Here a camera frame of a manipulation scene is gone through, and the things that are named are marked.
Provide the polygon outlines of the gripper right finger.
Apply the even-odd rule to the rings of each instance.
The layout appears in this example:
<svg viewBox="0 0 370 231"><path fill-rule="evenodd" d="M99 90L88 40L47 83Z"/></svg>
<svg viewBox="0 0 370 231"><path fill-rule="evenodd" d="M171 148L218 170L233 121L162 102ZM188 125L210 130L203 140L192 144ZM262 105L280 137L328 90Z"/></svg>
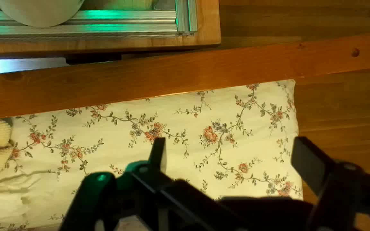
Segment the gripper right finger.
<svg viewBox="0 0 370 231"><path fill-rule="evenodd" d="M358 213L370 217L370 174L330 158L310 139L294 139L291 164L318 197L306 231L355 231Z"/></svg>

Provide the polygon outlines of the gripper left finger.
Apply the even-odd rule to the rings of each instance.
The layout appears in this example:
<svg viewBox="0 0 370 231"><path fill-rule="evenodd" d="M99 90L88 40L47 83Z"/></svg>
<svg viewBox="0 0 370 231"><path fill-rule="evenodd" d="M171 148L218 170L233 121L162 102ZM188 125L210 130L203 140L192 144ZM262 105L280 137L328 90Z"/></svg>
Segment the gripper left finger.
<svg viewBox="0 0 370 231"><path fill-rule="evenodd" d="M166 168L165 138L154 141L148 160L127 165L120 177L96 172L81 185L59 231L115 231L136 216L149 231L247 231L235 213Z"/></svg>

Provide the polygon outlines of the floral cream pillow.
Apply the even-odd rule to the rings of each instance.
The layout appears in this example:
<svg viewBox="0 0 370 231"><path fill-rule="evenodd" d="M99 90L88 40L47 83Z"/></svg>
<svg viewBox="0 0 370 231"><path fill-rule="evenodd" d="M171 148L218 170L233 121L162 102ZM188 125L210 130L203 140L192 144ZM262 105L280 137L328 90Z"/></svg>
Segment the floral cream pillow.
<svg viewBox="0 0 370 231"><path fill-rule="evenodd" d="M166 174L207 196L302 200L291 165L294 80L100 104L7 119L0 231L58 227L85 176L123 174L166 139Z"/></svg>

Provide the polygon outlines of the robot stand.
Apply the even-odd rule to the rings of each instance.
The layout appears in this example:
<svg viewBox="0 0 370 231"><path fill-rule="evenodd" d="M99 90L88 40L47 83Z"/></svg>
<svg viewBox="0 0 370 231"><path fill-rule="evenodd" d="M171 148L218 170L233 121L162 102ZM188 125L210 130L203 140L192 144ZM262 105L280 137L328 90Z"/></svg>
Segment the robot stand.
<svg viewBox="0 0 370 231"><path fill-rule="evenodd" d="M0 73L220 43L218 0L0 0Z"/></svg>

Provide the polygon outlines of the wooden bed rail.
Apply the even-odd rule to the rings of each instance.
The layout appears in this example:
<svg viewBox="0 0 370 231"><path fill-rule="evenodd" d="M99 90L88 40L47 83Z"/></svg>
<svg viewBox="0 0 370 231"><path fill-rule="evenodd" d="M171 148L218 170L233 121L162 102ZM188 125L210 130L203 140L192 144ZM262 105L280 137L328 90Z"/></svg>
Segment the wooden bed rail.
<svg viewBox="0 0 370 231"><path fill-rule="evenodd" d="M0 118L370 69L370 34L0 74Z"/></svg>

